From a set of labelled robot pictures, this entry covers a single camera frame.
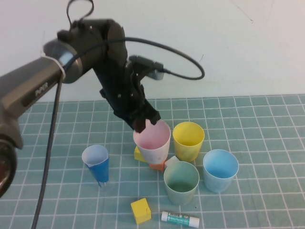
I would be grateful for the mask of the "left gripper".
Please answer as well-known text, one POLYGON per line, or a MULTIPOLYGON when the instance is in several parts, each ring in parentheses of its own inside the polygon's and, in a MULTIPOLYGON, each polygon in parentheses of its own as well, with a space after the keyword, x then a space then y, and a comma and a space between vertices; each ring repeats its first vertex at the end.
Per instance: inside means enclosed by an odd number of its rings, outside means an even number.
POLYGON ((119 70, 99 74, 102 97, 107 100, 113 113, 137 133, 146 128, 147 120, 152 125, 156 125, 160 120, 160 113, 146 99, 141 84, 141 80, 149 71, 150 69, 142 73, 128 73, 119 70))

